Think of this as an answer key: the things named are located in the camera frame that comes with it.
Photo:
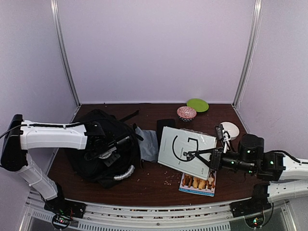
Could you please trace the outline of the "black student backpack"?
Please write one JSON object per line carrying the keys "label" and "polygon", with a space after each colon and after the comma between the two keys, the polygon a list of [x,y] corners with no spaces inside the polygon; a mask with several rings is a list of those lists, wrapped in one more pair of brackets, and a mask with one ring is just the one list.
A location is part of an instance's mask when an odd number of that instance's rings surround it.
{"label": "black student backpack", "polygon": [[[103,110],[94,109],[82,116],[79,122],[86,128],[87,139],[84,150],[64,150],[72,169],[83,179],[98,183],[109,189],[130,177],[134,171],[134,164],[140,157],[138,145],[139,135],[133,126],[126,121],[139,114],[139,111],[118,120]],[[116,148],[120,158],[110,167],[100,159],[100,155],[111,148]]]}

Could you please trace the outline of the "purple dog reader book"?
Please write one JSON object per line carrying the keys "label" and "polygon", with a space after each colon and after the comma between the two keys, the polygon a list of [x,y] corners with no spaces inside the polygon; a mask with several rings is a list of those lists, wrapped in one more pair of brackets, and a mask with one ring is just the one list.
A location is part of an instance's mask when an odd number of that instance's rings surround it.
{"label": "purple dog reader book", "polygon": [[179,191],[214,197],[216,188],[216,175],[216,171],[210,170],[208,178],[203,180],[183,173],[180,181]]}

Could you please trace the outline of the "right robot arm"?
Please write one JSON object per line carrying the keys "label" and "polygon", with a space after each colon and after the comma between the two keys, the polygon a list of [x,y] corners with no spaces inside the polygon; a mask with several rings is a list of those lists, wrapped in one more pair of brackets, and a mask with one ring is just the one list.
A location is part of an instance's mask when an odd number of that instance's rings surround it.
{"label": "right robot arm", "polygon": [[222,168],[244,172],[265,181],[256,185],[247,209],[257,212],[265,201],[305,197],[308,194],[308,161],[297,159],[283,150],[264,150],[264,139],[252,134],[242,136],[238,151],[224,142],[223,147],[185,152],[189,159],[199,159],[212,170]]}

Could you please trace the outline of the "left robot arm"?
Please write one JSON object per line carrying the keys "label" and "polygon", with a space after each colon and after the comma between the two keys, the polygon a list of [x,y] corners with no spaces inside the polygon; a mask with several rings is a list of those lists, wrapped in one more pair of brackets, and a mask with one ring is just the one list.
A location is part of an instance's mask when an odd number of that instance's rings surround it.
{"label": "left robot arm", "polygon": [[59,214],[69,210],[61,188],[47,177],[31,157],[44,149],[68,148],[84,151],[90,158],[108,158],[116,150],[116,141],[109,141],[102,126],[95,121],[71,124],[39,123],[15,114],[2,135],[4,139],[1,166],[20,175],[40,193]]}

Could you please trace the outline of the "grey reader book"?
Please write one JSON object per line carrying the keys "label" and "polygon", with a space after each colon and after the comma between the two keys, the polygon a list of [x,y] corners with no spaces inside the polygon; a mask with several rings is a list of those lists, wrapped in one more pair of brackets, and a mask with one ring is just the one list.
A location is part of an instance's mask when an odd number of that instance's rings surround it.
{"label": "grey reader book", "polygon": [[185,174],[206,180],[210,169],[187,152],[215,148],[217,139],[207,134],[184,129],[164,127],[158,154],[158,163]]}

